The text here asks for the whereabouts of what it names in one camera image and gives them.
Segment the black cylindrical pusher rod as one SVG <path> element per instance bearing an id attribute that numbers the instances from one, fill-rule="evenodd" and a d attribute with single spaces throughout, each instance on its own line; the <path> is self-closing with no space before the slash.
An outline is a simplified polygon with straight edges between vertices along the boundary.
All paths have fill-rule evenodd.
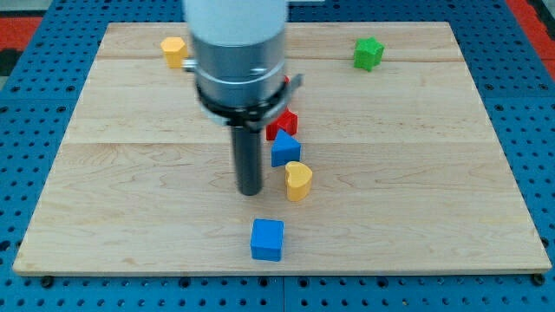
<path id="1" fill-rule="evenodd" d="M 263 187 L 260 132 L 233 127 L 231 137 L 238 190 L 245 196 L 257 195 Z"/>

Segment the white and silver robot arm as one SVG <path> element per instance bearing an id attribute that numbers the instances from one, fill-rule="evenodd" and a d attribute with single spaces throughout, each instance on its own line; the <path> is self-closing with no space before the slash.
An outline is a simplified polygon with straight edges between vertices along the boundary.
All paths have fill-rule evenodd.
<path id="1" fill-rule="evenodd" d="M 287 108 L 303 77 L 286 77 L 286 0 L 185 0 L 184 18 L 194 56 L 200 104 L 227 126 L 237 188 L 246 196 L 263 187 L 261 132 Z"/>

